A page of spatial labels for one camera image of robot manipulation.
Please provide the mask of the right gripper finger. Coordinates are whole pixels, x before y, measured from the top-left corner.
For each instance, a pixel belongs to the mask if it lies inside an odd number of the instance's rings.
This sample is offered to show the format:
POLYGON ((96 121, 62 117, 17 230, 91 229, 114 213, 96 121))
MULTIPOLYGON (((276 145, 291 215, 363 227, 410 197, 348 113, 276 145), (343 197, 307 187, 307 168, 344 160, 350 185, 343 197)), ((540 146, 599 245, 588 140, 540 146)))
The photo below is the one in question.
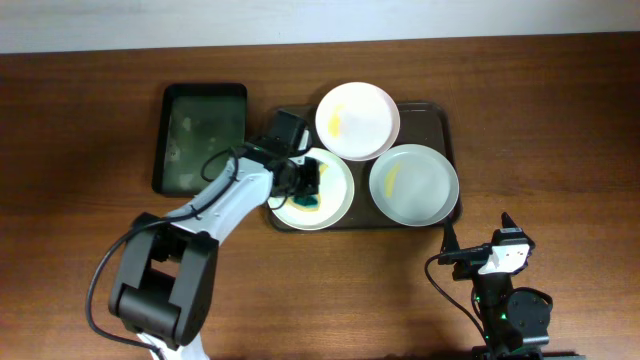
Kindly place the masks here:
POLYGON ((460 250, 457 235, 455 233, 453 223, 449 217, 443 220, 443 241, 440 249, 441 254, 456 252, 460 250))
POLYGON ((507 212, 503 212, 501 214, 501 228, 506 229, 519 229, 519 226, 515 223, 515 221, 511 218, 511 216, 507 212))

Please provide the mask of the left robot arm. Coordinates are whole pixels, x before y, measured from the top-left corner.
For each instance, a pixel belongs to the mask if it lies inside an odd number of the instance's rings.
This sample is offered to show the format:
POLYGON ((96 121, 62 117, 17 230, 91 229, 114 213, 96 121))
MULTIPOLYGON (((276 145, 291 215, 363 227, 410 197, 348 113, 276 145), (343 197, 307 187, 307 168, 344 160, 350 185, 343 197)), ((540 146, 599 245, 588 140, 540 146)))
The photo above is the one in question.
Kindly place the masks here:
POLYGON ((300 116, 279 110, 268 131, 227 150, 220 174, 184 206, 141 214, 106 253, 123 251, 108 308, 155 359, 203 359, 218 251, 255 208, 319 191, 313 137, 300 116))

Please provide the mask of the white plate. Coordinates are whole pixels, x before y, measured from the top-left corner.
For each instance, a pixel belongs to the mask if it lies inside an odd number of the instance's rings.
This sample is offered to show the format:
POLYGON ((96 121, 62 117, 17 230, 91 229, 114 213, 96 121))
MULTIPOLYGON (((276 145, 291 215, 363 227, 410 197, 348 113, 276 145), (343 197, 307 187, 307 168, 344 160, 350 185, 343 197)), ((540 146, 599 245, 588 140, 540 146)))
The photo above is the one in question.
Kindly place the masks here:
POLYGON ((349 82, 330 90, 315 113, 315 128, 324 147, 349 161, 382 155, 400 132, 400 113, 382 88, 349 82))
POLYGON ((306 158, 319 163, 320 206, 304 212, 292 206, 290 197, 274 212, 268 213, 269 224, 281 232, 318 231, 336 225, 348 212, 355 197, 355 182, 347 164, 332 152, 312 148, 306 158))

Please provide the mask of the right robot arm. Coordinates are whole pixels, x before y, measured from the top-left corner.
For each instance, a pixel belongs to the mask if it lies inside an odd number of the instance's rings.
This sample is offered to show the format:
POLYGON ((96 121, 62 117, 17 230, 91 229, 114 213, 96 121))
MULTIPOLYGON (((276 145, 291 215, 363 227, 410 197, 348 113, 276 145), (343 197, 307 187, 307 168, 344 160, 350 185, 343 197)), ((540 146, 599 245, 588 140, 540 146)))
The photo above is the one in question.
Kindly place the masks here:
POLYGON ((429 282, 460 309, 479 331, 484 344, 471 350, 473 359, 579 359, 575 352, 545 353, 550 342, 553 299, 530 288, 513 286, 512 277, 528 266, 535 242, 507 214, 491 241, 475 247, 459 246, 453 224, 444 221, 441 250, 429 258, 424 271, 429 282), (471 281, 471 310, 448 295, 430 275, 432 263, 451 265, 452 279, 471 281))

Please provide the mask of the green yellow sponge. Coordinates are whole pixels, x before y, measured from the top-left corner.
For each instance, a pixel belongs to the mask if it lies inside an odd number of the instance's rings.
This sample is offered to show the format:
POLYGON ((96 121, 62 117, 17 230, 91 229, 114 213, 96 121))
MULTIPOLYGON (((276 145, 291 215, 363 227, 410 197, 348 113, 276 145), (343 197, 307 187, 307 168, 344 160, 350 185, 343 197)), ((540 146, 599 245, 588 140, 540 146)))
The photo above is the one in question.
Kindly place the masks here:
POLYGON ((317 211, 320 206, 320 197, 316 195, 294 196, 291 200, 292 206, 304 212, 317 211))

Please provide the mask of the brown serving tray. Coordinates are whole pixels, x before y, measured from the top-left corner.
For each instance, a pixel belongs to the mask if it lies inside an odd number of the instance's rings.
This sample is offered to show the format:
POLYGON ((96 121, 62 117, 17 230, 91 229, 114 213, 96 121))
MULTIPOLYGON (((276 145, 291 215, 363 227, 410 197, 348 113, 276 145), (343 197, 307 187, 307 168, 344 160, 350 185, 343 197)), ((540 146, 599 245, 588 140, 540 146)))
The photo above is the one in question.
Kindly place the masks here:
MULTIPOLYGON (((455 157, 451 141, 449 120, 446 112, 432 102, 405 102, 398 103, 400 114, 400 132, 394 146, 404 144, 424 145, 439 152, 451 163, 455 169, 455 157)), ((315 131, 315 113, 317 105, 291 105, 284 106, 283 110, 304 118, 313 128, 313 143, 319 148, 325 149, 315 131)), ((407 228, 387 216, 377 208, 369 190, 369 175, 375 160, 366 162, 353 162, 345 160, 355 180, 354 200, 344 215, 335 224, 322 229, 322 231, 356 231, 356 230, 390 230, 407 228)), ((460 197, 453 209, 447 214, 451 223, 455 223, 462 214, 462 202, 460 197)), ((276 230, 293 233, 302 230, 285 224, 279 220, 273 212, 266 211, 266 219, 276 230)))

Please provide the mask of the white plate top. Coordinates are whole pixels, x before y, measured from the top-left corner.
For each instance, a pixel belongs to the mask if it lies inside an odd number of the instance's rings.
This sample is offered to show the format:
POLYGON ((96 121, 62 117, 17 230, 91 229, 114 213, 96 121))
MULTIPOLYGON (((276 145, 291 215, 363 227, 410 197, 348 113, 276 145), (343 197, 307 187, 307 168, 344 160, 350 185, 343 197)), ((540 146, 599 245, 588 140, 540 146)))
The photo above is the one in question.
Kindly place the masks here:
POLYGON ((382 88, 349 82, 330 90, 315 113, 315 128, 324 147, 349 161, 382 155, 400 132, 400 113, 382 88))

